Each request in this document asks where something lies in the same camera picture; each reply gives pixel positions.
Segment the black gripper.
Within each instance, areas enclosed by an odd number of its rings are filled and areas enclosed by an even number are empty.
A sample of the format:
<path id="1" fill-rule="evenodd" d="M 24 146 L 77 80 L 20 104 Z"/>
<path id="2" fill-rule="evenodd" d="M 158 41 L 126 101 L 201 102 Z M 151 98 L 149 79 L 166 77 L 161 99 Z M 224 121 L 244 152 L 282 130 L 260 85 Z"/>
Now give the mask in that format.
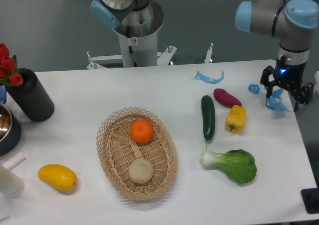
<path id="1" fill-rule="evenodd" d="M 266 67 L 261 75 L 260 84 L 267 91 L 266 98 L 272 95 L 273 88 L 277 86 L 288 91 L 295 99 L 295 112 L 299 104 L 307 105 L 311 102 L 314 84 L 303 82 L 309 52 L 309 50 L 299 52 L 279 50 L 275 67 Z"/>

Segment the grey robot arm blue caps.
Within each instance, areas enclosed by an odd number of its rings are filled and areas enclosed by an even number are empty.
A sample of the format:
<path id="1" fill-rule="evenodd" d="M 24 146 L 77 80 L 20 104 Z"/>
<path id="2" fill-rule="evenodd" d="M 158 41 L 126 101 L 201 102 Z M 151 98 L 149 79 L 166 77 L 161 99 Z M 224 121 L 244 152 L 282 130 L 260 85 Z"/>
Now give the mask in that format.
<path id="1" fill-rule="evenodd" d="M 260 83 L 270 98 L 278 86 L 295 99 L 294 110 L 313 98 L 313 83 L 304 83 L 319 6 L 312 0 L 243 1 L 235 14 L 235 26 L 246 32 L 270 35 L 280 40 L 275 67 L 266 67 Z"/>

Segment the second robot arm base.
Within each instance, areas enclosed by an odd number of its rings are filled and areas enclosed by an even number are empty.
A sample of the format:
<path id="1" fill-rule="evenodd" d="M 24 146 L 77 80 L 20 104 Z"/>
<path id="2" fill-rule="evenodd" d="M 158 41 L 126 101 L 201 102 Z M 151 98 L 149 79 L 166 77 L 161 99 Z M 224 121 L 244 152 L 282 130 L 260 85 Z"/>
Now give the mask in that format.
<path id="1" fill-rule="evenodd" d="M 158 52 L 158 31 L 164 21 L 162 7 L 154 0 L 94 0 L 94 17 L 118 35 L 121 54 L 127 47 Z"/>

